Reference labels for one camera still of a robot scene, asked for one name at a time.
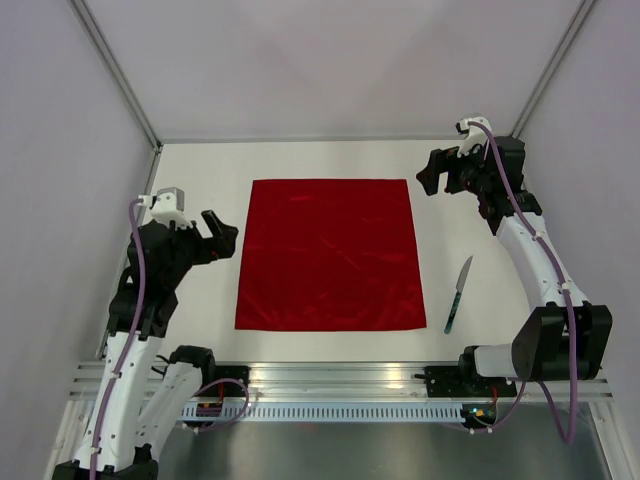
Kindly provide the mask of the red cloth napkin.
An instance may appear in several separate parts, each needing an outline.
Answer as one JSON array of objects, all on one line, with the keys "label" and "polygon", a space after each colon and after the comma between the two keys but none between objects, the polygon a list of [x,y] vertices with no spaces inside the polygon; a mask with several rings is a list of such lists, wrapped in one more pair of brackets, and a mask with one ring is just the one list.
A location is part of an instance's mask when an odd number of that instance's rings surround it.
[{"label": "red cloth napkin", "polygon": [[236,329],[387,332],[426,325],[405,180],[254,181]]}]

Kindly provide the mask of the green handled table knife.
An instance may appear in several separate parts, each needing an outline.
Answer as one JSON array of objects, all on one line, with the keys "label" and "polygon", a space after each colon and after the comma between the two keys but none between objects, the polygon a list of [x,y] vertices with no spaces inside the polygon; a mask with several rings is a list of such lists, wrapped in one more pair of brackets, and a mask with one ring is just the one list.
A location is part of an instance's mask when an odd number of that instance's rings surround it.
[{"label": "green handled table knife", "polygon": [[456,282],[456,286],[455,286],[455,295],[454,295],[454,298],[453,298],[453,301],[452,301],[452,305],[451,305],[451,308],[450,308],[450,311],[449,311],[449,314],[448,314],[448,317],[447,317],[447,320],[446,320],[446,323],[445,323],[445,326],[444,326],[444,333],[445,334],[449,334],[451,332],[452,328],[453,328],[453,324],[454,324],[454,321],[455,321],[455,318],[456,318],[456,315],[457,315],[457,311],[458,311],[458,308],[459,308],[459,304],[460,304],[460,301],[461,301],[461,298],[462,298],[464,286],[465,286],[466,280],[468,278],[468,274],[469,274],[469,271],[470,271],[470,267],[471,267],[472,261],[473,261],[473,256],[469,256],[465,260],[465,262],[464,262],[464,264],[463,264],[463,266],[462,266],[462,268],[460,270],[460,273],[459,273],[459,276],[458,276],[458,279],[457,279],[457,282]]}]

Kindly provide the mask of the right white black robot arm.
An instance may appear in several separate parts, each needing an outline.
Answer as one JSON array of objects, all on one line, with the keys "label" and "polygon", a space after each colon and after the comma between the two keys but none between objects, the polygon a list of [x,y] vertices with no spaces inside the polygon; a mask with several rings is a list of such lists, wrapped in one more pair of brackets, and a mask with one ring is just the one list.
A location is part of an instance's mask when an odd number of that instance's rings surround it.
[{"label": "right white black robot arm", "polygon": [[449,194],[467,191],[491,233],[509,254],[524,288],[530,315],[515,338],[500,345],[472,345],[459,357],[459,388],[478,395],[494,379],[566,382],[570,396],[601,368],[613,318],[593,304],[570,278],[547,233],[542,208],[523,186],[525,145],[508,136],[469,150],[435,149],[416,175],[425,193],[447,177]]}]

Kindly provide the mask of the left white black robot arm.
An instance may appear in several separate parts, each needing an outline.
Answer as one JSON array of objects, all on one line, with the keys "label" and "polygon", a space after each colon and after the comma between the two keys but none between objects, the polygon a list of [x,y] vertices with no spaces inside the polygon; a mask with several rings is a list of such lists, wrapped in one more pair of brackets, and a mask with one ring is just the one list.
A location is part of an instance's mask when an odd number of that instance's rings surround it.
[{"label": "left white black robot arm", "polygon": [[178,347],[162,382],[144,399],[178,299],[176,290],[195,266],[231,258],[238,230],[211,210],[201,214],[210,236],[195,222],[157,220],[132,229],[128,266],[109,305],[105,366],[94,410],[71,460],[57,465],[56,479],[155,479],[171,430],[195,395],[218,384],[211,349]]}]

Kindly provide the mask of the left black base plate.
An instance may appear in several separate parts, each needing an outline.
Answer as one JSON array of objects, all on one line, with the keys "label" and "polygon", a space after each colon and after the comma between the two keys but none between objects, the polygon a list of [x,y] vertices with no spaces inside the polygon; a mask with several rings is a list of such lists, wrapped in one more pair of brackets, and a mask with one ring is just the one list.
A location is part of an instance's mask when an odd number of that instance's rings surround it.
[{"label": "left black base plate", "polygon": [[[235,379],[239,383],[242,383],[246,387],[249,386],[250,383],[250,367],[247,365],[222,365],[217,366],[215,369],[215,380],[220,380],[223,378]],[[240,386],[234,383],[220,383],[213,387],[212,392],[216,396],[221,396],[223,399],[229,398],[240,398],[244,396],[243,390]]]}]

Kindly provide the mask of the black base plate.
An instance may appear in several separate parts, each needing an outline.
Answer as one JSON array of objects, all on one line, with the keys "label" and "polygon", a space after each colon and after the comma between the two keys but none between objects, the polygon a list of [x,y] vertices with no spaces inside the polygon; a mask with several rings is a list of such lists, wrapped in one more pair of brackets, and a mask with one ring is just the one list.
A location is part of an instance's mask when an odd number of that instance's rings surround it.
[{"label": "black base plate", "polygon": [[[215,380],[220,380],[223,378],[235,379],[239,383],[242,383],[246,387],[249,386],[250,383],[250,367],[247,365],[222,365],[217,366],[215,369]],[[216,396],[221,396],[223,399],[229,398],[240,398],[244,396],[243,390],[240,386],[234,383],[220,383],[213,387],[212,392]]]},{"label": "black base plate", "polygon": [[465,376],[455,366],[427,366],[414,375],[421,380],[429,398],[515,398],[517,388],[502,378]]}]

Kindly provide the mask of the aluminium mounting rail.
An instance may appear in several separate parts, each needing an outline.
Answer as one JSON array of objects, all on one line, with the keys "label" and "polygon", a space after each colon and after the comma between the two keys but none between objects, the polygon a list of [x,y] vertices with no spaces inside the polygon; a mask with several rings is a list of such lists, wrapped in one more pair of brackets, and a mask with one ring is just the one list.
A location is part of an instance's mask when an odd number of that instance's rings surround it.
[{"label": "aluminium mounting rail", "polygon": [[[221,362],[218,370],[247,366],[252,399],[266,402],[331,401],[490,401],[493,390],[462,393],[462,387],[436,386],[440,378],[425,380],[428,366],[454,367],[452,362]],[[80,363],[66,387],[69,400],[95,399],[103,373],[97,361]],[[581,382],[579,401],[610,402],[611,388],[602,371],[595,380]]]}]

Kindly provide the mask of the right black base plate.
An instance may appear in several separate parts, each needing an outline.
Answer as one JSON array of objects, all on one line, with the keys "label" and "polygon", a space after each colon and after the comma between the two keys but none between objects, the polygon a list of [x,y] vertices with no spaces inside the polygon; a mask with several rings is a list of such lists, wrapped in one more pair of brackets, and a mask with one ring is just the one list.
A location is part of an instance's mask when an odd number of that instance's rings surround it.
[{"label": "right black base plate", "polygon": [[421,380],[429,398],[515,398],[517,388],[502,378],[465,376],[455,366],[427,366],[414,375]]}]

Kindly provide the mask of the right aluminium frame post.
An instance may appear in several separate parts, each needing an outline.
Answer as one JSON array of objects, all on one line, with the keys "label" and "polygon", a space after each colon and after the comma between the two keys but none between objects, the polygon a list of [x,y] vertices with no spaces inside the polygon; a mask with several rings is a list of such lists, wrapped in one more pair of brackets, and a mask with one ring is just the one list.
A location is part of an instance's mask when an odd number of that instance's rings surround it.
[{"label": "right aluminium frame post", "polygon": [[560,70],[564,60],[569,55],[581,31],[598,4],[598,0],[581,0],[579,2],[511,129],[510,135],[512,137],[519,138],[523,134],[546,90]]}]

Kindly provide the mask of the aluminium frame post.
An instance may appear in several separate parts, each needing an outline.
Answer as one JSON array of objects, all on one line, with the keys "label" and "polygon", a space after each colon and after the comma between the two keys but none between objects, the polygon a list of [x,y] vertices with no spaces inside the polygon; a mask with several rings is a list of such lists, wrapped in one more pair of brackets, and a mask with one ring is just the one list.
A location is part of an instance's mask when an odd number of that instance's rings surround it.
[{"label": "aluminium frame post", "polygon": [[152,127],[137,95],[135,94],[124,70],[114,55],[109,42],[99,26],[91,8],[85,0],[69,0],[68,5],[84,29],[88,39],[96,50],[102,63],[107,69],[112,80],[124,100],[124,103],[133,116],[138,127],[142,131],[147,142],[154,152],[162,147],[162,142]]},{"label": "aluminium frame post", "polygon": [[560,70],[564,60],[569,55],[581,31],[598,4],[598,0],[581,0],[579,2],[511,129],[510,135],[512,137],[519,138],[523,134],[546,90]]}]

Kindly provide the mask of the left aluminium frame post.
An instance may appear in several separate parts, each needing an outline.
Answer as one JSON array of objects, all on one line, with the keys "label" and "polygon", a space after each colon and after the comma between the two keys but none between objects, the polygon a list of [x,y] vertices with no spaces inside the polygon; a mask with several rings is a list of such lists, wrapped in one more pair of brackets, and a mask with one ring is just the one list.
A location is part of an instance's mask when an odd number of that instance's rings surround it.
[{"label": "left aluminium frame post", "polygon": [[137,95],[135,94],[124,70],[114,55],[109,42],[99,26],[91,8],[85,0],[69,0],[68,5],[84,29],[88,39],[96,50],[102,63],[107,69],[112,80],[124,100],[124,103],[133,116],[138,127],[142,131],[147,142],[154,152],[162,147],[162,142],[152,127]]}]

